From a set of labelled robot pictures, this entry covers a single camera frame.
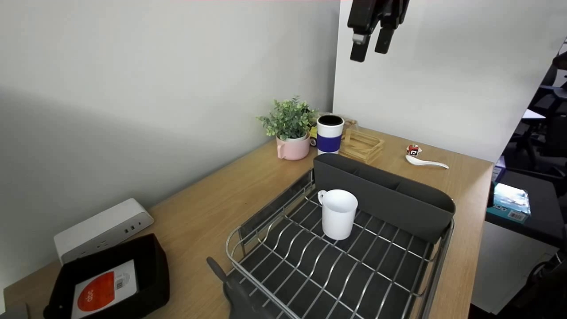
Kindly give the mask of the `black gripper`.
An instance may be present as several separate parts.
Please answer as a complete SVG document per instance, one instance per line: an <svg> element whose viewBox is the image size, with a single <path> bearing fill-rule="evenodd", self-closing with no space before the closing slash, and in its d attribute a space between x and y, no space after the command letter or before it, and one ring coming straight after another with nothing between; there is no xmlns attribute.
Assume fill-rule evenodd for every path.
<svg viewBox="0 0 567 319"><path fill-rule="evenodd" d="M390 50L395 29L404 24L409 0L353 0L347 27L354 33L372 33L381 26L376 52ZM351 59L363 63L369 49L369 34L353 34Z"/></svg>

